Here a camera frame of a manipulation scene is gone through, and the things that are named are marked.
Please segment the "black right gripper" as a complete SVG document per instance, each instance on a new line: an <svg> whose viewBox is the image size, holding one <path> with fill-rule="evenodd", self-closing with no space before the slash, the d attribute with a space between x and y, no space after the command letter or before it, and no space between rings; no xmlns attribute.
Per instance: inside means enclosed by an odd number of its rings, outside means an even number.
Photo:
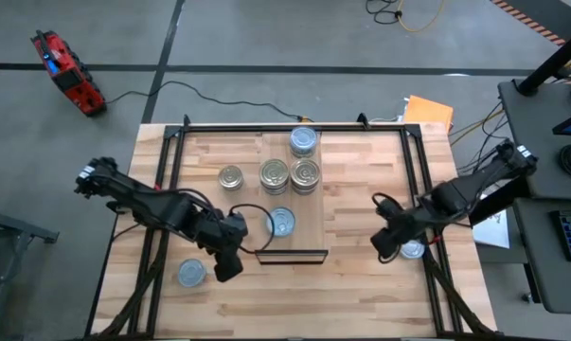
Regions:
<svg viewBox="0 0 571 341"><path fill-rule="evenodd" d="M423 207L401 212L401 205L390 196L375 201L376 213L382 218L392 218L393 234L396 240L411 240L421 234L429 224L430 213ZM400 253L401 246L394 242L389 229L385 227L376 232L370 242L378 252L379 263L389 263Z"/></svg>

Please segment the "orange paper folder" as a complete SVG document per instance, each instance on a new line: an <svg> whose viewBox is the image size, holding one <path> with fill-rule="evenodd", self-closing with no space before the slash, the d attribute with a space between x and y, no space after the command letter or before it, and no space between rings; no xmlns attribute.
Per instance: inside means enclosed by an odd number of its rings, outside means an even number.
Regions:
<svg viewBox="0 0 571 341"><path fill-rule="evenodd" d="M410 96L403 114L404 122L443 123L447 133L453 126L454 108L418 96Z"/></svg>

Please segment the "wooden shelf with black frame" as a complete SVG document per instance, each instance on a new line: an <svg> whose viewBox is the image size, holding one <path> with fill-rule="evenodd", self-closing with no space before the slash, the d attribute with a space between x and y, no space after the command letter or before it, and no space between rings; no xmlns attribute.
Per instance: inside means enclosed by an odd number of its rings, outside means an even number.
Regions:
<svg viewBox="0 0 571 341"><path fill-rule="evenodd" d="M280 195L269 195L260 187L259 170L257 175L259 185L258 204L270 212L278 206L289 208L295 216L294 232L284 238L277 238L274 232L269 233L266 219L259 222L259 227L273 239L256 257L262 265L318 265L325 261L329 254L325 245L323 226L323 194L320 139L317 138L314 154L310 157L296 157L290 148L289 133L266 133L260 138L259 167L268 159L282 160L289 168L288 189ZM310 195L298 195L292 189L290 167L298 159L308 158L317 163L320 168L320 179L317 189Z"/></svg>

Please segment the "silver-lid teal-label can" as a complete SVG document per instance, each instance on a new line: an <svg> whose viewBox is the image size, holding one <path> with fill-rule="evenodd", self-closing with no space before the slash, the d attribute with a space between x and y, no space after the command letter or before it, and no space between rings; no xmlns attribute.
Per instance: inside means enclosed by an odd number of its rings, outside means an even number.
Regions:
<svg viewBox="0 0 571 341"><path fill-rule="evenodd" d="M204 280L206 269L198 259L184 260L178 270L178 281L183 287L199 286Z"/></svg>
<svg viewBox="0 0 571 341"><path fill-rule="evenodd" d="M275 207L270 212L270 218L266 219L265 225L268 232L274 232L277 238L288 237L294 232L294 213L285 206Z"/></svg>
<svg viewBox="0 0 571 341"><path fill-rule="evenodd" d="M401 246L401 256L408 260L421 259L426 246L417 240L411 240Z"/></svg>

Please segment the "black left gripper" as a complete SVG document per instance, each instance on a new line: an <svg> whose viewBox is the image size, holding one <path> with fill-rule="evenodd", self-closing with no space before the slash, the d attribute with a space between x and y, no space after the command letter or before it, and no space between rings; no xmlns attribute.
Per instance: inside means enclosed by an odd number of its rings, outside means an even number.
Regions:
<svg viewBox="0 0 571 341"><path fill-rule="evenodd" d="M223 215L201 215L197 221L197 246L204 249L209 255L214 255L216 264L214 272L217 281L226 282L243 271L241 259L238 256L238 247L233 246L227 233L223 230ZM228 224L244 239L248 235L248 228L243 215L231 212Z"/></svg>

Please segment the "black desk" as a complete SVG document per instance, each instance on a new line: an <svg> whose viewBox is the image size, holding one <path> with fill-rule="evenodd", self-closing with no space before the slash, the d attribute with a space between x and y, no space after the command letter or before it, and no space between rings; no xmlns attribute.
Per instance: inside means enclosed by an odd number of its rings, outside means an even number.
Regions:
<svg viewBox="0 0 571 341"><path fill-rule="evenodd" d="M497 89L514 141L538 158L533 174L514 181L521 192L512 202L533 278L531 293L548 312L571 314L571 261L550 216L571 210L571 176L558 163L571 135L553 133L571 117L571 84L545 83L527 97L512 81L499 83Z"/></svg>

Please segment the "black metal pole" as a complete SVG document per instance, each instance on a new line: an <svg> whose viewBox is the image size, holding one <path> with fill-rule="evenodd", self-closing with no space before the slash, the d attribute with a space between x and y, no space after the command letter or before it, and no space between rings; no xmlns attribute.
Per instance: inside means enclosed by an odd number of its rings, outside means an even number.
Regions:
<svg viewBox="0 0 571 341"><path fill-rule="evenodd" d="M554 76L571 61L571 39L561 46L523 81L515 82L516 90L524 96L533 95L544 81Z"/></svg>

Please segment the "white paper sheet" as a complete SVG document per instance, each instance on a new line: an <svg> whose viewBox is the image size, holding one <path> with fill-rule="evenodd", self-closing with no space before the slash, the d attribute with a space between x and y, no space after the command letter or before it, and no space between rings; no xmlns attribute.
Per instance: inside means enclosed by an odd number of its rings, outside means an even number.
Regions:
<svg viewBox="0 0 571 341"><path fill-rule="evenodd" d="M505 210L491 215L473 226L473 239L477 243L509 249L508 215Z"/></svg>

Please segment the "black aluminium rig frame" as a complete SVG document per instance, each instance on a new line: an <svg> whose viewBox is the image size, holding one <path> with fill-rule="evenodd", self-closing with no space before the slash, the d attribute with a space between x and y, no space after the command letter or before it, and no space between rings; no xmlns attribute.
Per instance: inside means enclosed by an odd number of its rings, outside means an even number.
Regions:
<svg viewBox="0 0 571 341"><path fill-rule="evenodd" d="M189 258L214 260L192 243L144 231L130 215L116 223L87 331L107 332L155 257L157 279L134 309L123 336L159 339L431 337L467 325L422 260L378 262L370 243L384 221L372 195L410 206L455 176L444 128L437 124L318 123L323 226L329 254L318 265L262 265L272 241L259 222L260 138L290 133L280 124L145 124L137 133L129 174L149 186L194 188L221 209L239 206L249 228L243 271L228 282L213 273L196 287L177 279ZM225 190L222 168L235 165L244 183Z"/></svg>

